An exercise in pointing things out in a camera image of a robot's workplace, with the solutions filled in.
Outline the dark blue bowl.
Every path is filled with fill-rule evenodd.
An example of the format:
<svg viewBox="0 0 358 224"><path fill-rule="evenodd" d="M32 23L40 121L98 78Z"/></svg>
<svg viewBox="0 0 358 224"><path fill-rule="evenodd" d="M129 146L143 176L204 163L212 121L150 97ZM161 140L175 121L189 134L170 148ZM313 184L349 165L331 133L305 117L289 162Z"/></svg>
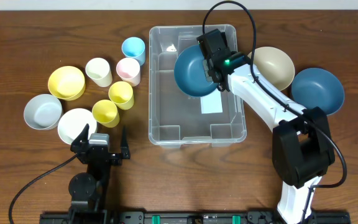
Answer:
<svg viewBox="0 0 358 224"><path fill-rule="evenodd" d="M345 100L342 83L322 68L300 71L291 84L291 95L295 102L308 109L319 107L326 115L337 113Z"/></svg>
<svg viewBox="0 0 358 224"><path fill-rule="evenodd" d="M203 54L198 45L185 49L177 58L174 77L179 89L187 95L202 97L217 89L217 83L207 81Z"/></svg>

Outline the yellow cup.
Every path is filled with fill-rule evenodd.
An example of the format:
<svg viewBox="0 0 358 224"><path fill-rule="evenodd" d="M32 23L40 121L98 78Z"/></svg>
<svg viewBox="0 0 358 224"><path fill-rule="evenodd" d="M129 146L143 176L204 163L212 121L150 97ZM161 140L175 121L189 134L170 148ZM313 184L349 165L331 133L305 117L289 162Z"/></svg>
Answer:
<svg viewBox="0 0 358 224"><path fill-rule="evenodd" d="M107 128L116 127L120 121L117 106L110 100L100 100L92 108L94 119Z"/></svg>
<svg viewBox="0 0 358 224"><path fill-rule="evenodd" d="M134 105L132 86L124 81L113 83L108 91L109 99L122 110L129 110Z"/></svg>

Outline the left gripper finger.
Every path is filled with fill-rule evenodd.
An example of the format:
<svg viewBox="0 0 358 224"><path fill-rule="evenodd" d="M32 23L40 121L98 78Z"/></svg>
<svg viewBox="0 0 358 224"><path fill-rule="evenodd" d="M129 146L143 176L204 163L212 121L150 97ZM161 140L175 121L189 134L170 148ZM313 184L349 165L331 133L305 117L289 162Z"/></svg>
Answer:
<svg viewBox="0 0 358 224"><path fill-rule="evenodd" d="M126 134L125 126L122 129L120 149L121 149L121 159L130 159L131 158L131 153L130 153L129 145L127 142L127 134Z"/></svg>
<svg viewBox="0 0 358 224"><path fill-rule="evenodd" d="M88 142L89 124L86 124L81 133L73 140L70 146L71 152L80 152L82 147Z"/></svg>

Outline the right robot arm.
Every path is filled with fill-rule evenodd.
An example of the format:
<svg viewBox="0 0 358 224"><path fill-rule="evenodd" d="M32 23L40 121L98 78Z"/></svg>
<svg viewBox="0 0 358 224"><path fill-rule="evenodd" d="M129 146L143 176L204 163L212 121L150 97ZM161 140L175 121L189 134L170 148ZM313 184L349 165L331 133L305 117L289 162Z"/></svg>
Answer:
<svg viewBox="0 0 358 224"><path fill-rule="evenodd" d="M304 222L314 189L335 161L327 116L287 98L258 71L253 57L230 50L220 30L203 33L197 42L204 58L201 78L240 97L271 129L273 166L283 181L278 213L286 223Z"/></svg>

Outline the beige bowl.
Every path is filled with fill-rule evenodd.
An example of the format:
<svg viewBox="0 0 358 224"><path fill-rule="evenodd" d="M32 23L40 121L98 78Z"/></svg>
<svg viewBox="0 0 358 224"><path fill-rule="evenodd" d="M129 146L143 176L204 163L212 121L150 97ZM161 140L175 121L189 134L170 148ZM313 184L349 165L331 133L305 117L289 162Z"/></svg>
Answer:
<svg viewBox="0 0 358 224"><path fill-rule="evenodd" d="M257 48L254 63L261 74L279 90L289 87L295 77L292 59L278 48Z"/></svg>

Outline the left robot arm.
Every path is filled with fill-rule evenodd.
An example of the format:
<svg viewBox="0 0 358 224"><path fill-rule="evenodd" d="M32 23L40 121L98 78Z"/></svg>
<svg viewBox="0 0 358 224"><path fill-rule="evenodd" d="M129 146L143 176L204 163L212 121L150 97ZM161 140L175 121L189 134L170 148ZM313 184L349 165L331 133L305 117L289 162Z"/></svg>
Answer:
<svg viewBox="0 0 358 224"><path fill-rule="evenodd" d="M112 166L120 166L131 154L122 130L120 153L109 152L109 135L89 133L85 125L81 133L71 143L70 150L78 160L87 166L86 172L75 175L69 183L71 207L67 223L112 223L114 215L104 209Z"/></svg>

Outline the cream cup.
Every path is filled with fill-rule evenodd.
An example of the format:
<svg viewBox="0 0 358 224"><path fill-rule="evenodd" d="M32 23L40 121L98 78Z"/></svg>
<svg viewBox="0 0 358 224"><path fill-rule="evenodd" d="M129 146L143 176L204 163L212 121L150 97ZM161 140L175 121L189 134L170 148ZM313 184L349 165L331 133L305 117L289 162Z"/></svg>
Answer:
<svg viewBox="0 0 358 224"><path fill-rule="evenodd" d="M85 67L88 77L100 87L107 87L112 83L111 68L107 60L92 58Z"/></svg>

